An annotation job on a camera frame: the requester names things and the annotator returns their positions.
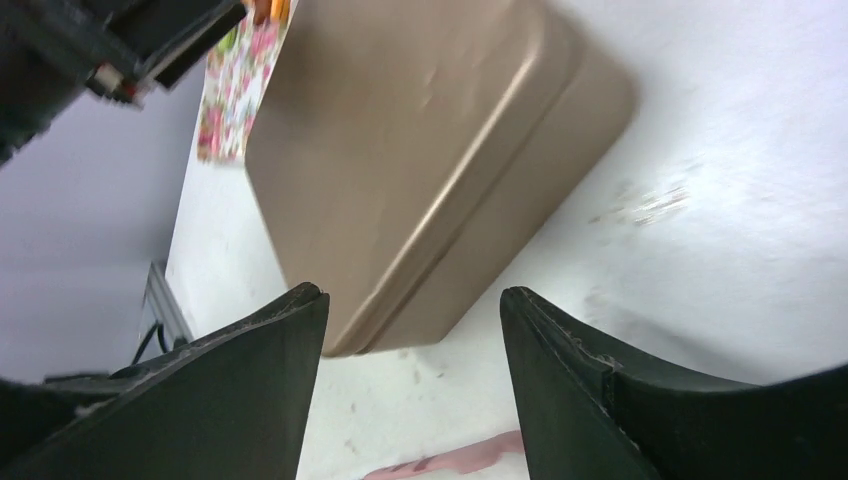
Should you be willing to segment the brown square cookie box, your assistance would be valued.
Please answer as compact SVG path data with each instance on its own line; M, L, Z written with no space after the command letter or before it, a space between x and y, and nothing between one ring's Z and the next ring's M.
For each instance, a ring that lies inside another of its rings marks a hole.
M504 102L327 355L444 339L614 145L635 93L593 36L555 24Z

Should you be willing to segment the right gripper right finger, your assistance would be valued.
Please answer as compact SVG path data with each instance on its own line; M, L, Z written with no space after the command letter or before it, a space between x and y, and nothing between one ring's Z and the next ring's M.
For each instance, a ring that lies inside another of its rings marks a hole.
M500 298L533 479L843 479L847 370L765 386L587 325L526 287Z

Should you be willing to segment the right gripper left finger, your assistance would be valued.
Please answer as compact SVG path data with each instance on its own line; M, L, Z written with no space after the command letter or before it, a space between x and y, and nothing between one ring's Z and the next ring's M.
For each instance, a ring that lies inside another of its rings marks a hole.
M303 283L114 373L1 383L5 479L293 479L330 298Z

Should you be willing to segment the brown box lid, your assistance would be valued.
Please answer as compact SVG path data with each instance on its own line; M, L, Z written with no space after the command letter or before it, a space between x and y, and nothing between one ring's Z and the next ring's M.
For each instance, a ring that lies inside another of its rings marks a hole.
M302 1L246 170L279 265L355 319L494 125L545 30L544 1Z

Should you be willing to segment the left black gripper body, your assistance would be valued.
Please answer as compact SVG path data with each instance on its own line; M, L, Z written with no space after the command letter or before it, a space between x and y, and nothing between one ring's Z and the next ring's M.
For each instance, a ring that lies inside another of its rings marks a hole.
M1 160L80 95L171 90L247 15L240 1L1 1Z

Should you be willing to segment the pink cat paw tongs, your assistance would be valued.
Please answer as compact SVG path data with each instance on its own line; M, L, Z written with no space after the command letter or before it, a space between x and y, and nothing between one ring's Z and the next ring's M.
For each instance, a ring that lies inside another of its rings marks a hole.
M363 479L406 479L440 470L450 470L464 475L495 465L505 454L524 453L525 446L521 431L512 430L455 450L384 467L366 474Z

